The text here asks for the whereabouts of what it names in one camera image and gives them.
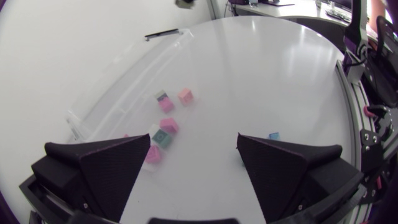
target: light blue cube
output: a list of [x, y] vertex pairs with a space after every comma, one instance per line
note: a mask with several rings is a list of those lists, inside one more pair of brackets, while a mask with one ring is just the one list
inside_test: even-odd
[[280, 141], [279, 133], [269, 134], [269, 139]]

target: transparent plastic bin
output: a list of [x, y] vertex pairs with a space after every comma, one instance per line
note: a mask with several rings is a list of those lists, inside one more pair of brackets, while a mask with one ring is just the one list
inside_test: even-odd
[[[153, 124], [172, 117], [181, 125], [199, 100], [188, 43], [189, 29], [144, 39], [117, 56], [104, 76], [69, 110], [67, 122], [77, 142], [92, 142], [148, 133]], [[194, 100], [183, 106], [177, 94], [184, 88]], [[155, 94], [164, 90], [175, 108], [165, 114]]]

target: teal cube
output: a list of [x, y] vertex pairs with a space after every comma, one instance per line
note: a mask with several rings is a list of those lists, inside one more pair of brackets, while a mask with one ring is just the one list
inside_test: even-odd
[[269, 139], [280, 141], [279, 133], [269, 134]]
[[160, 147], [166, 148], [172, 142], [172, 137], [165, 131], [159, 129], [154, 137], [152, 137], [152, 140], [154, 140]]

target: table surface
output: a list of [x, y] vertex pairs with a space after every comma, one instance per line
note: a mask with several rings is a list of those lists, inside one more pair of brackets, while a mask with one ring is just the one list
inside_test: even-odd
[[195, 62], [200, 97], [158, 169], [140, 171], [121, 223], [150, 217], [263, 223], [236, 150], [238, 133], [339, 144], [342, 158], [351, 160], [348, 114], [334, 70], [343, 55], [332, 43], [271, 17], [230, 17], [190, 30], [185, 50]]
[[[298, 19], [298, 18], [311, 18], [332, 22], [342, 26], [348, 26], [348, 23], [339, 19], [328, 16], [325, 9], [330, 9], [330, 5], [322, 3], [321, 9], [317, 8], [314, 0], [296, 0], [292, 6], [271, 6], [269, 4], [259, 3], [258, 7], [251, 7], [249, 5], [241, 6], [236, 5], [238, 9], [253, 12], [262, 16], [272, 16], [283, 19]], [[351, 17], [351, 13], [335, 7], [336, 11], [342, 12]]]

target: pink cube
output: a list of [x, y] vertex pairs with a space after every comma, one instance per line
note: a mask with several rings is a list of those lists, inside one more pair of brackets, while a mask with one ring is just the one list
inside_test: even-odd
[[168, 97], [165, 97], [162, 100], [160, 100], [159, 106], [160, 106], [160, 108], [162, 108], [162, 111], [164, 113], [167, 113], [174, 108], [173, 102]]
[[167, 133], [177, 133], [178, 124], [173, 118], [166, 118], [160, 121], [160, 128]]
[[147, 156], [145, 157], [145, 162], [156, 163], [160, 161], [160, 152], [157, 146], [150, 146]]
[[178, 98], [180, 99], [182, 105], [187, 106], [193, 100], [193, 95], [190, 89], [184, 88], [179, 94]]

